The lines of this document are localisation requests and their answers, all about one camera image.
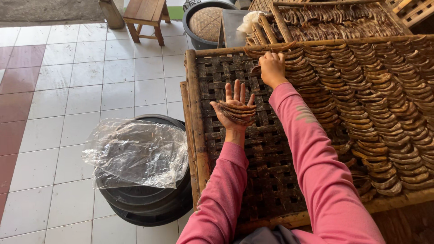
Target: plastic sheet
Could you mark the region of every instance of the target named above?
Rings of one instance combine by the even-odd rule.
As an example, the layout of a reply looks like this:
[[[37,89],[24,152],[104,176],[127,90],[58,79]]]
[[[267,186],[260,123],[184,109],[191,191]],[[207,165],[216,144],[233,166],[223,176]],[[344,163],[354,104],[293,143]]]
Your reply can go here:
[[[176,188],[188,168],[187,134],[171,125],[107,118],[86,140],[82,158],[97,167],[95,189]]]

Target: right hand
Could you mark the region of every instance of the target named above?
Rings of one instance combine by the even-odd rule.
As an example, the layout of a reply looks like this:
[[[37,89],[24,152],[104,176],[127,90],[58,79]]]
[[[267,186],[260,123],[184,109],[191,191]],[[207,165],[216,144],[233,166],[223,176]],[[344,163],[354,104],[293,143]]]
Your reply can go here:
[[[275,89],[278,85],[288,82],[285,78],[285,57],[283,53],[267,52],[259,58],[261,65],[261,78],[266,85]]]

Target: pink long-sleeve shirt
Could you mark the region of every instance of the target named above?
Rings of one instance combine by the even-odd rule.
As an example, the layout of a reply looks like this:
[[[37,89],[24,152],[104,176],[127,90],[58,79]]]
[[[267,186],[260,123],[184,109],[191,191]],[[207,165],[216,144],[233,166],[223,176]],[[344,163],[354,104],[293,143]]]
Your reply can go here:
[[[360,202],[351,173],[337,161],[331,141],[290,83],[276,87],[270,100],[293,155],[298,184],[306,199],[312,233],[292,230],[303,243],[385,243]],[[178,244],[233,241],[249,162],[237,144],[225,142]]]

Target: wooden stool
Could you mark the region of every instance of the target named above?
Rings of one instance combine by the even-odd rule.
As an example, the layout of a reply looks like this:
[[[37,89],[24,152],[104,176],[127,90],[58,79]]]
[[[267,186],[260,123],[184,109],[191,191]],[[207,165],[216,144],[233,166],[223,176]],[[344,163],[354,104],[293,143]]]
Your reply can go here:
[[[164,46],[161,34],[160,21],[163,19],[170,23],[169,11],[166,0],[131,0],[125,10],[124,21],[135,43],[140,43],[139,38],[157,39],[160,46]],[[155,36],[140,35],[142,25],[154,26]]]

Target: palm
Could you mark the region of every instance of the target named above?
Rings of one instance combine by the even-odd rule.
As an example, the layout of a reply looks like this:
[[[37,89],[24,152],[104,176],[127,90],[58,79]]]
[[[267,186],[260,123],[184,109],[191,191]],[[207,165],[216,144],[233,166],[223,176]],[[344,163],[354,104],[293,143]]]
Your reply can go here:
[[[234,89],[233,89],[233,97],[232,97],[232,89],[230,83],[226,83],[225,86],[226,89],[226,102],[232,105],[237,106],[245,106],[246,102],[246,86],[244,84],[240,85],[240,81],[236,80]],[[247,105],[253,105],[253,100],[255,98],[255,95],[252,94],[250,96],[249,102]],[[246,126],[239,125],[237,123],[234,123],[230,121],[226,116],[224,116],[220,109],[217,108],[216,102],[210,102],[210,104],[214,107],[214,110],[216,112],[218,120],[222,123],[222,125],[226,128],[226,130],[237,130],[237,131],[245,131]]]

